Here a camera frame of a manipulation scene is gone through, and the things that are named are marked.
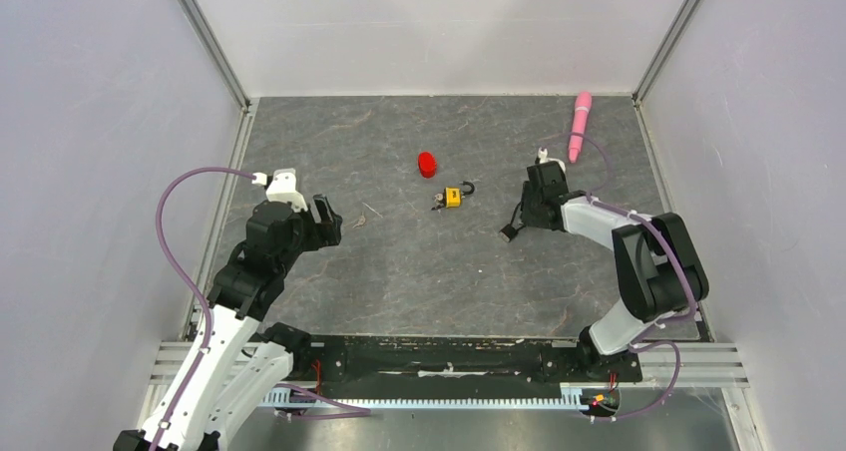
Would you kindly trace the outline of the yellow black padlock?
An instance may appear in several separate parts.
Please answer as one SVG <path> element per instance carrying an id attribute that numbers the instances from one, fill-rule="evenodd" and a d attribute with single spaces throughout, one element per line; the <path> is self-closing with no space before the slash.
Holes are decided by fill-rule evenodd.
<path id="1" fill-rule="evenodd" d="M 446 207 L 444 209 L 458 208 L 462 201 L 475 193 L 476 187 L 473 183 L 463 181 L 458 187 L 445 187 L 442 192 L 446 199 Z"/>

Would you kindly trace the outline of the pink pen-shaped stick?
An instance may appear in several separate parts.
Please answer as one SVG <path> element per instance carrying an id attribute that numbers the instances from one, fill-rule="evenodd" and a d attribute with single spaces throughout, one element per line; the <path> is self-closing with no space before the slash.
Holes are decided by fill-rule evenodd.
<path id="1" fill-rule="evenodd" d="M 587 91 L 580 92 L 576 97 L 568 144 L 568 161 L 571 164 L 574 164 L 581 154 L 592 102 L 593 97 Z"/>

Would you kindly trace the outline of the metal key bunch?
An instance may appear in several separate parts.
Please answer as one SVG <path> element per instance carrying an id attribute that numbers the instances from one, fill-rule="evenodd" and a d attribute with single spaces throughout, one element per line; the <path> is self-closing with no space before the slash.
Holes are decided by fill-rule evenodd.
<path id="1" fill-rule="evenodd" d="M 437 194 L 434 197 L 434 205 L 432 211 L 438 211 L 446 207 L 446 199 L 443 194 Z"/>

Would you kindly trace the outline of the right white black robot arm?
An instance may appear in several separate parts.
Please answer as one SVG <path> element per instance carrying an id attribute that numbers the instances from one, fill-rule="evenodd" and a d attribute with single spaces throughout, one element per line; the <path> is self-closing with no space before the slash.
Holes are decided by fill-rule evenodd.
<path id="1" fill-rule="evenodd" d="M 527 168 L 520 221 L 523 226 L 587 238 L 614 255 L 619 299 L 583 330 L 576 363 L 601 379 L 646 333 L 670 321 L 692 318 L 709 294 L 709 282 L 683 219 L 675 213 L 645 216 L 569 188 L 561 166 Z"/>

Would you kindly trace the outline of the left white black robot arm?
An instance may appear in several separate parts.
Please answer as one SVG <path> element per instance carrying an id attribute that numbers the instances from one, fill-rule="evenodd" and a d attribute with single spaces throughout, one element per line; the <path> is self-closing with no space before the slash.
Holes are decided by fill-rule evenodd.
<path id="1" fill-rule="evenodd" d="M 285 324 L 280 337 L 261 339 L 246 368 L 231 370 L 282 294 L 297 259 L 338 245 L 342 224 L 324 195 L 301 211 L 279 201 L 256 206 L 243 241 L 213 279 L 211 314 L 174 382 L 144 425 L 121 432 L 114 449 L 224 450 L 277 382 L 306 376 L 313 354 L 301 342 L 308 335 Z"/>

